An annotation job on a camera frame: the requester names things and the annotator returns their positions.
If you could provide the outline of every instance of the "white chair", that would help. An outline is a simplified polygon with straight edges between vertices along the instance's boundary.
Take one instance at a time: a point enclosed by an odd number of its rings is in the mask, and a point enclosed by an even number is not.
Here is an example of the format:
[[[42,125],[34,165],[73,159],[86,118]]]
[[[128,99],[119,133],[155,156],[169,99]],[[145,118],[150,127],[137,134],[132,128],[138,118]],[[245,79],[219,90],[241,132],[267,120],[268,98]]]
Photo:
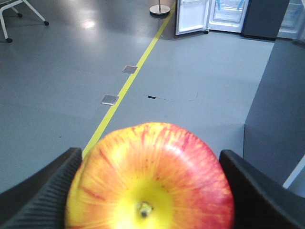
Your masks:
[[[42,15],[38,13],[38,11],[35,10],[35,8],[31,4],[29,4],[27,0],[0,0],[0,21],[3,29],[4,37],[8,43],[11,43],[13,40],[12,38],[8,37],[8,33],[6,32],[5,23],[3,19],[3,11],[8,8],[11,8],[13,11],[17,13],[18,17],[22,18],[22,14],[19,13],[14,7],[21,3],[25,3],[32,11],[34,11],[34,13],[36,13],[36,15],[43,21],[44,25],[49,25],[49,23],[45,20],[45,18],[42,17]]]

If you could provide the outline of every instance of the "refrigerator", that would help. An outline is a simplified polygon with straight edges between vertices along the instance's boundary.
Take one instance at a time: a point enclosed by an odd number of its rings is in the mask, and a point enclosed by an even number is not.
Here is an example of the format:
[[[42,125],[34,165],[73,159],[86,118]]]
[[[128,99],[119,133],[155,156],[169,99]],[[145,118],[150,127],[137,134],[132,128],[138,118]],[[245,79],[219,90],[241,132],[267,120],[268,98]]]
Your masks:
[[[277,37],[297,39],[304,21],[305,9],[302,0],[290,0]]]
[[[212,0],[208,29],[241,32],[249,0]]]
[[[175,34],[241,32],[249,0],[177,0]]]

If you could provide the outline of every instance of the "metal pole base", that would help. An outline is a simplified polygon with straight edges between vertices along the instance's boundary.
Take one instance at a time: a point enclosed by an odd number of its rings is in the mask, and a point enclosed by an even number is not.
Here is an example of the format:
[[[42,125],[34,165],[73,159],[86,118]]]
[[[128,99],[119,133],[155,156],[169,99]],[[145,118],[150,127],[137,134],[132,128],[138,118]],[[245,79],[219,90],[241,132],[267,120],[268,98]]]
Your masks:
[[[155,5],[149,8],[150,13],[155,14],[155,15],[163,15],[169,13],[171,8],[168,6],[161,5]]]

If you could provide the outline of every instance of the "yellow floor line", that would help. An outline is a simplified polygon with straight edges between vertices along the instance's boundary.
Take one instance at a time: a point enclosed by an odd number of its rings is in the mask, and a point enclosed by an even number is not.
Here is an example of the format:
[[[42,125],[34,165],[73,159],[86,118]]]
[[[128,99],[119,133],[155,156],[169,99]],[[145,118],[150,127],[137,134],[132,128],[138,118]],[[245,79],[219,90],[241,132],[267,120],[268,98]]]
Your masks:
[[[149,56],[149,54],[151,53],[152,49],[154,48],[155,44],[157,43],[157,41],[159,40],[161,34],[163,33],[165,27],[167,26],[167,23],[169,22],[169,20],[171,19],[172,15],[173,15],[173,9],[175,7],[175,2],[171,7],[171,11],[170,14],[168,15],[168,17],[164,20],[163,24],[161,25],[160,29],[158,30],[158,32],[156,33],[155,37],[153,38],[152,42],[149,44],[149,46],[147,47],[146,51],[144,52],[144,54],[142,55],[142,57],[140,58],[139,62],[137,63],[137,70],[135,71],[134,74],[131,74],[129,76],[129,78],[127,79],[126,83],[124,84],[123,88],[120,90],[118,96],[119,99],[116,102],[116,104],[114,106],[111,106],[108,110],[108,112],[106,113],[105,117],[102,119],[101,123],[99,124],[99,126],[97,127],[97,129],[95,130],[94,134],[92,135],[90,141],[87,143],[86,147],[83,150],[82,153],[82,157],[84,158],[88,151],[92,148],[92,146],[94,146],[100,139],[101,135],[103,134],[104,130],[106,129],[108,123],[110,122],[110,120],[112,119],[115,111],[117,110],[117,108],[119,107],[121,101],[123,100],[123,98],[125,97],[127,91],[129,90],[131,84],[133,83],[135,77],[137,76],[137,74],[139,73],[139,71],[141,70],[143,64],[145,63],[147,57]]]

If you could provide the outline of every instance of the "apple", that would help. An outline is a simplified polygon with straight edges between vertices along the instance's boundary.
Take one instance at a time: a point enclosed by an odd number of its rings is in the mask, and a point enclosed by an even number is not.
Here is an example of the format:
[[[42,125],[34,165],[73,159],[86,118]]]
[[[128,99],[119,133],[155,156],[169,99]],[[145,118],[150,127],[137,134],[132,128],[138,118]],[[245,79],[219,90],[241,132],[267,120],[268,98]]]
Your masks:
[[[85,156],[67,229],[231,229],[234,200],[210,147],[168,123],[114,131]]]

